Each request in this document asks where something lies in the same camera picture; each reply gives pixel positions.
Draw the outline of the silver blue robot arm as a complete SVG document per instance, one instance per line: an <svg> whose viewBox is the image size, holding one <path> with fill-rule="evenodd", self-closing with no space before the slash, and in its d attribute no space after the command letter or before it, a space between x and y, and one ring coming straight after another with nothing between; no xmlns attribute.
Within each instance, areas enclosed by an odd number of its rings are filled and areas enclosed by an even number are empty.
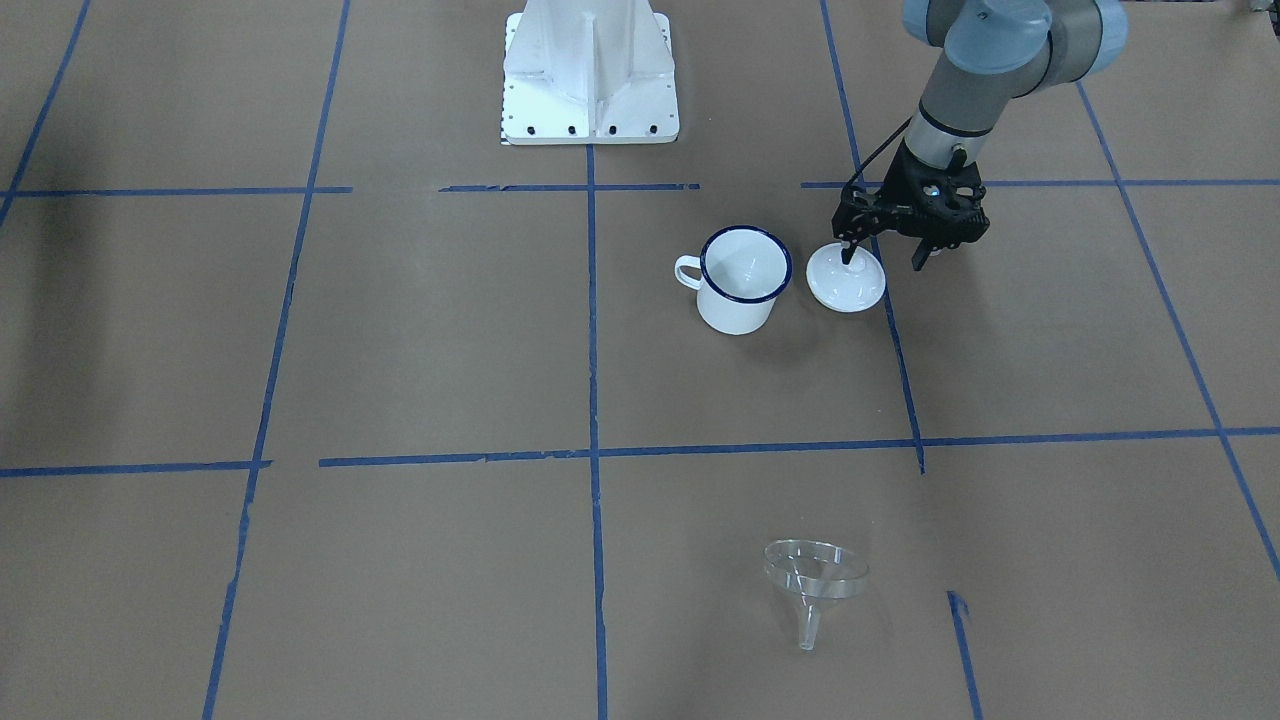
<svg viewBox="0 0 1280 720"><path fill-rule="evenodd" d="M1005 108L1106 69L1129 35L1119 1L908 1L902 23L940 56L916 110L888 140L882 186L844 186L832 231L847 264L883 232L918 240L914 269L977 242L989 228L977 159Z"/></svg>

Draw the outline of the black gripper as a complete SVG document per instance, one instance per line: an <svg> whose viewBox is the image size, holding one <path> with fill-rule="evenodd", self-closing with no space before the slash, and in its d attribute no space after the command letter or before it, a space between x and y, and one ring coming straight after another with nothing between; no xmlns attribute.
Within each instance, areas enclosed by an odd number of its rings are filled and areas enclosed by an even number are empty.
<svg viewBox="0 0 1280 720"><path fill-rule="evenodd" d="M906 142L895 150L879 190L870 192L852 177L835 210L835 238L842 241L842 264L850 266L859 243L895 232L922 245L961 245L989 228L986 186L964 146L943 151L941 168L920 160Z"/></svg>

